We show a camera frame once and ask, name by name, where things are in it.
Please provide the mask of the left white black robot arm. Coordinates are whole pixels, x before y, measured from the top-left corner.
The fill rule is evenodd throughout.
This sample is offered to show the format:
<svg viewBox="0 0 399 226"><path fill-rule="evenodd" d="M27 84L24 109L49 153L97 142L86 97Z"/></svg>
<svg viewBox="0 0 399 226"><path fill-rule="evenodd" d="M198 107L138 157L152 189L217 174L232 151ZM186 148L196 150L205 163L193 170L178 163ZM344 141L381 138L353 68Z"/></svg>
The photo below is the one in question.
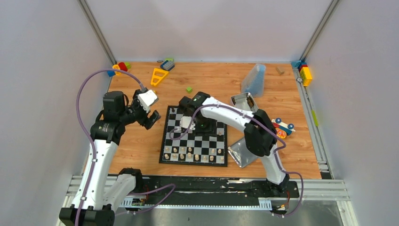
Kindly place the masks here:
<svg viewBox="0 0 399 226"><path fill-rule="evenodd" d="M90 129L89 159L70 207L61 208L59 219L66 226L112 226L115 211L128 193L140 194L144 181L139 169L124 168L106 191L109 168L126 126L137 122L150 129L160 119L150 107L158 101L153 90L137 89L128 102L122 91L103 97L103 109Z"/></svg>

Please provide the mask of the white metal box dark pieces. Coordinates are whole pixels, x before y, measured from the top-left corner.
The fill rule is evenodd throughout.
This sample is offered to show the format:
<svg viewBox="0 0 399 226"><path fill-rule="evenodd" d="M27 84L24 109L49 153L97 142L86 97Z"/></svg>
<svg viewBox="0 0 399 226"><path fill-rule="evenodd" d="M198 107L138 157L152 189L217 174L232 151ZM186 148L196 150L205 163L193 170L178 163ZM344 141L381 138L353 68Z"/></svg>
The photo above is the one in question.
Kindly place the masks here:
<svg viewBox="0 0 399 226"><path fill-rule="evenodd" d="M232 96L230 103L232 106L245 111L256 112L259 109L253 96L249 92Z"/></svg>

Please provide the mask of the black white chessboard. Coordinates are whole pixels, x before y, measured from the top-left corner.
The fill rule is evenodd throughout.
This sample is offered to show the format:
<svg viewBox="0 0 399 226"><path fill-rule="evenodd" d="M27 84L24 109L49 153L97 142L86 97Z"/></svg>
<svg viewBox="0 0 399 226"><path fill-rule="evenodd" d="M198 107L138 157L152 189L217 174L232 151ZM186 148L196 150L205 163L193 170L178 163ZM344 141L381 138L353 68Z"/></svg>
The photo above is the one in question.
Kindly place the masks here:
<svg viewBox="0 0 399 226"><path fill-rule="evenodd" d="M217 121L216 136L195 136L189 131L179 140L169 137L170 131L177 129L173 137L179 137L183 130L179 127L183 113L177 106L167 107L159 163L227 167L227 125ZM192 153L193 160L187 161L186 155Z"/></svg>

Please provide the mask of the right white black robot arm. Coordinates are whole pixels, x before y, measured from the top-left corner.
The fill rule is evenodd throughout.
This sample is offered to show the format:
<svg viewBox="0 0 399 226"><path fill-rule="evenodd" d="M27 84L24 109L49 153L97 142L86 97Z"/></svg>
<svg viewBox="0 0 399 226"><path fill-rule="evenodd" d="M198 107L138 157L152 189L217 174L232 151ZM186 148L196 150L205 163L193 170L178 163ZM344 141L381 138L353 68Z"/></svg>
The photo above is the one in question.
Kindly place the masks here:
<svg viewBox="0 0 399 226"><path fill-rule="evenodd" d="M184 116L191 118L189 123L194 123L196 127L202 122L216 120L242 132L248 151L257 156L263 164L270 193L279 197L287 191L289 174L283 168L278 154L286 144L277 136L266 111L241 110L204 92L198 92L192 98L184 96L179 101L178 108Z"/></svg>

